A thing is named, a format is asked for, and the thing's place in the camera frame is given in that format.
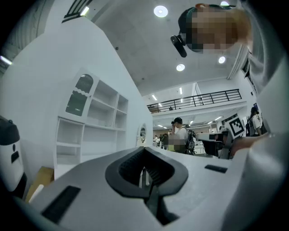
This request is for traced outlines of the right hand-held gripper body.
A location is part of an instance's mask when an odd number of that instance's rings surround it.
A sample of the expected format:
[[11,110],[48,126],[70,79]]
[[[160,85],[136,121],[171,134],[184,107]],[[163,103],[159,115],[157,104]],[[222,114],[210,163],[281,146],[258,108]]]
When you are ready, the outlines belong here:
[[232,158],[231,146],[234,140],[245,134],[245,128],[240,117],[237,116],[228,120],[221,129],[221,134],[223,135],[223,147],[220,150],[220,158]]

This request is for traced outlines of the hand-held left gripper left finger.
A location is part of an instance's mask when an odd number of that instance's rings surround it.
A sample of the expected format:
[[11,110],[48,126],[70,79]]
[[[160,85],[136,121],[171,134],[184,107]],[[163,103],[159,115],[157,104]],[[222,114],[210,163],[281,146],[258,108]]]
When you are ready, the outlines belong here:
[[25,217],[21,230],[161,230],[161,223],[143,199],[119,195],[105,178],[111,163],[138,150],[131,148],[83,162],[50,183],[31,203],[14,199]]

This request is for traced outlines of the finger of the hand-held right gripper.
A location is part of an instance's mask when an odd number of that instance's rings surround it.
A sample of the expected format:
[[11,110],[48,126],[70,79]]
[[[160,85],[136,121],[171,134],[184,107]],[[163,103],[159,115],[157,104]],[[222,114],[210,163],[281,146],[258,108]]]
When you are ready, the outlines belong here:
[[218,151],[223,148],[222,133],[197,133],[196,140],[203,143],[205,153],[212,156],[218,156]]

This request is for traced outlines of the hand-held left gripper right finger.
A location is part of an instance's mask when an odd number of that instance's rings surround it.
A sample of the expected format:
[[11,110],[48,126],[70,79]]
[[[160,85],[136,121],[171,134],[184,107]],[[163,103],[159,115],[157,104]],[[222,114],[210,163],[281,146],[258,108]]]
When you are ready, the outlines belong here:
[[181,180],[178,167],[187,173],[185,183],[177,192],[163,197],[168,213],[175,216],[167,227],[222,226],[236,188],[235,160],[189,156],[153,147],[144,150],[174,167],[174,175],[166,181],[169,186],[175,187]]

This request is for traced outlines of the person's right forearm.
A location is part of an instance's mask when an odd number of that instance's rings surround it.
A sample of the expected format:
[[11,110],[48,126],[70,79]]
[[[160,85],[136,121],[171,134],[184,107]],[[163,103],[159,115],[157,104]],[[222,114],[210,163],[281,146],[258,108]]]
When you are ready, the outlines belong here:
[[231,155],[234,156],[238,150],[250,148],[255,142],[257,142],[260,139],[266,138],[268,135],[269,133],[265,133],[261,136],[256,137],[241,137],[235,139],[231,146]]

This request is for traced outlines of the person's grey t-shirt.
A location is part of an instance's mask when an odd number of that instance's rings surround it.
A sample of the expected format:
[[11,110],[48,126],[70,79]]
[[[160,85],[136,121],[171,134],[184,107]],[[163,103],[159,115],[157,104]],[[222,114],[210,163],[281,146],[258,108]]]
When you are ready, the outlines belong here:
[[221,231],[289,231],[289,52],[281,26],[289,4],[241,0],[252,26],[249,70],[269,135],[255,142]]

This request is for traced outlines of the brown cardboard box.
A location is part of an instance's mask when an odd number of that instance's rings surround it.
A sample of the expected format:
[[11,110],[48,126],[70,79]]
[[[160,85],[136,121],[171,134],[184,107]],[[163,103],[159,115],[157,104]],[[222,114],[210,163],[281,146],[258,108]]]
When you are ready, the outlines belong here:
[[28,190],[25,202],[31,203],[52,181],[54,181],[54,169],[42,166]]

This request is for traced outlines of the black balcony railing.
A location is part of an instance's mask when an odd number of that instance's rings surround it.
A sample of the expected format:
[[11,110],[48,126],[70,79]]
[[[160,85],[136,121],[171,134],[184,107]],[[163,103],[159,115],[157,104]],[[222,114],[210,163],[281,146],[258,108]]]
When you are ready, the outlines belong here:
[[151,114],[242,100],[239,89],[219,91],[147,105]]

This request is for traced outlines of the white shelf cabinet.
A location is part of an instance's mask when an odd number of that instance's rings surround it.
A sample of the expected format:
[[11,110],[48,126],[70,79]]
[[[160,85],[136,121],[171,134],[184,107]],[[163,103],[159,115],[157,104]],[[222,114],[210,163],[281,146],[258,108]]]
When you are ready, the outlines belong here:
[[125,97],[80,68],[58,114],[54,178],[80,163],[125,149],[127,109]]

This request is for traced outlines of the white and black robot housing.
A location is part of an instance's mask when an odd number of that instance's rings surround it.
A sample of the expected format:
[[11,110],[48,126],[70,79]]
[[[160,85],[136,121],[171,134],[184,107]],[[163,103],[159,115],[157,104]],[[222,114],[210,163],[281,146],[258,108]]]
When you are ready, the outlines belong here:
[[12,120],[0,116],[0,178],[14,196],[23,197],[27,176],[20,151],[20,135]]

